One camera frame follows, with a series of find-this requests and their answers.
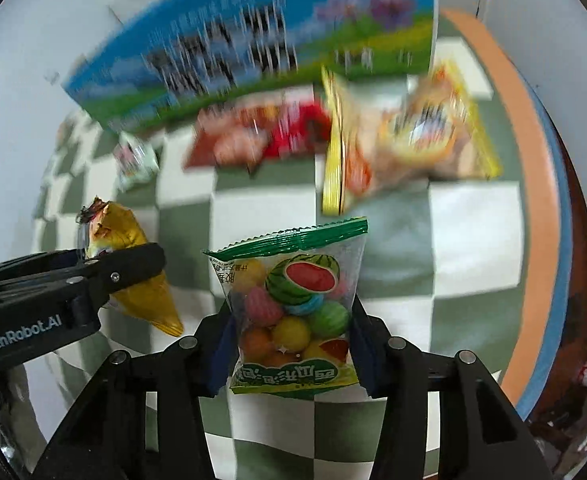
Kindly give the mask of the small green white snack packet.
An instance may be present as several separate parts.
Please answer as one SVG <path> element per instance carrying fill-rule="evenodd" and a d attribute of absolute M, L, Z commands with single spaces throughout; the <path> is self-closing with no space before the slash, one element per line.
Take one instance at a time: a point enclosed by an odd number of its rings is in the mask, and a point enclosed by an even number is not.
<path fill-rule="evenodd" d="M 120 134 L 112 154 L 116 161 L 118 189 L 122 192 L 151 182 L 159 172 L 158 157 L 153 145 L 130 133 Z"/>

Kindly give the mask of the yellow rice cracker bag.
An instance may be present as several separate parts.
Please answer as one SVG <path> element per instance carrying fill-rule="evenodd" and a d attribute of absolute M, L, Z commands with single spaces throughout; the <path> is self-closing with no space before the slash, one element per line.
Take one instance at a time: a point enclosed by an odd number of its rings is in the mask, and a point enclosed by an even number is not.
<path fill-rule="evenodd" d="M 322 76 L 331 116 L 322 192 L 326 216 L 340 216 L 359 200 L 408 180 L 492 180 L 503 173 L 454 61 L 435 65 L 401 105 L 386 110 L 357 101 L 330 70 Z"/>

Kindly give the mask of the watermelon candy bag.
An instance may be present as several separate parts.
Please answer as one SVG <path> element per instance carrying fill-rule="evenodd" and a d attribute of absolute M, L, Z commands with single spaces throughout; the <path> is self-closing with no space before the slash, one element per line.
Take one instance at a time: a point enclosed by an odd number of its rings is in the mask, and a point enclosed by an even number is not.
<path fill-rule="evenodd" d="M 232 392 L 304 396 L 356 384 L 349 331 L 367 235 L 356 217 L 206 254 L 236 319 Z"/>

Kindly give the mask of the cardboard box with blue print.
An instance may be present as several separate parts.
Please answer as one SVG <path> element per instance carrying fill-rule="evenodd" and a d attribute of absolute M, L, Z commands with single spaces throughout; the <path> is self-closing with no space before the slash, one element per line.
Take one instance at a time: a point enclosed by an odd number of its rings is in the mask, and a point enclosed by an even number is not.
<path fill-rule="evenodd" d="M 139 132 L 245 94 L 419 74 L 437 0 L 156 0 L 80 63 L 68 96 L 103 128 Z"/>

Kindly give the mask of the gold foil snack packet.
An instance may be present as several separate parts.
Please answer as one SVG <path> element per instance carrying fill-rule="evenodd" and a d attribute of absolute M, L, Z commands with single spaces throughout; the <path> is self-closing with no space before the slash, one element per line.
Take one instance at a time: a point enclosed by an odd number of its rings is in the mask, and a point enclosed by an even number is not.
<path fill-rule="evenodd" d="M 96 197 L 76 217 L 78 246 L 88 261 L 101 262 L 109 294 L 125 314 L 164 334 L 184 333 L 164 271 L 164 250 L 148 240 L 130 209 Z"/>

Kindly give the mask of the red brown snack packet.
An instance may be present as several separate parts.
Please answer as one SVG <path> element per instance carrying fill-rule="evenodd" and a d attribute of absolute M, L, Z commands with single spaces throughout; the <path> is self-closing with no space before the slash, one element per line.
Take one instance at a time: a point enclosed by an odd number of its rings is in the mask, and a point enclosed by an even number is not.
<path fill-rule="evenodd" d="M 182 169 L 243 167 L 253 172 L 266 160 L 321 152 L 330 140 L 331 117 L 316 99 L 235 102 L 200 110 L 194 131 Z"/>

